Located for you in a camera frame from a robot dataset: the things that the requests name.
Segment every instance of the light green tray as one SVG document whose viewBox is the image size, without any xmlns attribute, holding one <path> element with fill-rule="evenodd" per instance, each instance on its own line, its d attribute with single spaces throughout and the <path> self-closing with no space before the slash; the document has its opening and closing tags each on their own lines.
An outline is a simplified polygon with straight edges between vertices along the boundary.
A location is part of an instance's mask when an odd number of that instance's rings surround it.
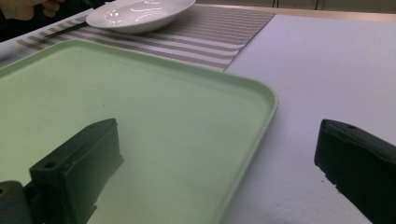
<svg viewBox="0 0 396 224">
<path fill-rule="evenodd" d="M 253 80 L 64 42 L 0 70 L 0 181 L 115 118 L 125 163 L 90 223 L 219 223 L 276 107 Z"/>
</svg>

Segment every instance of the person's hand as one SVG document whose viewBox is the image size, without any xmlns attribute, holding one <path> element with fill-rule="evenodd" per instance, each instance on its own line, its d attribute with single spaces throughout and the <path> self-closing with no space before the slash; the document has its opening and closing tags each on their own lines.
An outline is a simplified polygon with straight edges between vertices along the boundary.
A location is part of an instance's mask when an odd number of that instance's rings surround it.
<svg viewBox="0 0 396 224">
<path fill-rule="evenodd" d="M 60 3 L 64 2 L 64 0 L 48 0 L 43 2 L 43 14 L 47 17 L 54 17 L 56 12 L 59 10 Z"/>
<path fill-rule="evenodd" d="M 35 15 L 34 6 L 43 5 L 43 13 L 48 17 L 55 16 L 59 4 L 64 0 L 0 0 L 0 8 L 6 19 L 28 21 Z"/>
</svg>

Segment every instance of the black plastic part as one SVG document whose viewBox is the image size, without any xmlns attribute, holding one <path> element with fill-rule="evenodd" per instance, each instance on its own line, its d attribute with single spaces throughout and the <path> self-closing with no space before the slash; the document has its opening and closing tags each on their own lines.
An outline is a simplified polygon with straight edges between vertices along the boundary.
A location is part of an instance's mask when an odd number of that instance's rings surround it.
<svg viewBox="0 0 396 224">
<path fill-rule="evenodd" d="M 0 183 L 0 223 L 33 224 L 20 182 L 6 181 Z"/>
<path fill-rule="evenodd" d="M 396 147 L 355 126 L 325 119 L 315 165 L 374 224 L 396 223 Z"/>
<path fill-rule="evenodd" d="M 30 174 L 48 205 L 46 223 L 86 223 L 122 162 L 117 123 L 107 119 L 86 127 L 35 164 Z"/>
</svg>

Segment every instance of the white plate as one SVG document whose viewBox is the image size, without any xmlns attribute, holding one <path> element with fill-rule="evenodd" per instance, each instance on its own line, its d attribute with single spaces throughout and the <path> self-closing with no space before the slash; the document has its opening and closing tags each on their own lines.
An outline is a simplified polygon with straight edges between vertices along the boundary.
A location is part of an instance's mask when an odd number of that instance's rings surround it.
<svg viewBox="0 0 396 224">
<path fill-rule="evenodd" d="M 194 3 L 195 0 L 116 0 L 90 13 L 87 23 L 125 34 L 143 34 L 167 25 Z"/>
</svg>

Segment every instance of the screw hole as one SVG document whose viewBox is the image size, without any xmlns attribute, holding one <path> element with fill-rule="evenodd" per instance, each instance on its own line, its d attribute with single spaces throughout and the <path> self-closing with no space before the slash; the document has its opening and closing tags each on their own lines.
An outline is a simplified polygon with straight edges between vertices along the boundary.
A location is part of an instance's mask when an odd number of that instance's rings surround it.
<svg viewBox="0 0 396 224">
<path fill-rule="evenodd" d="M 55 167 L 55 166 L 56 166 L 56 163 L 55 163 L 55 162 L 49 162 L 49 163 L 47 163 L 47 164 L 44 166 L 44 168 L 50 169 L 50 168 L 53 168 L 53 167 Z"/>
</svg>

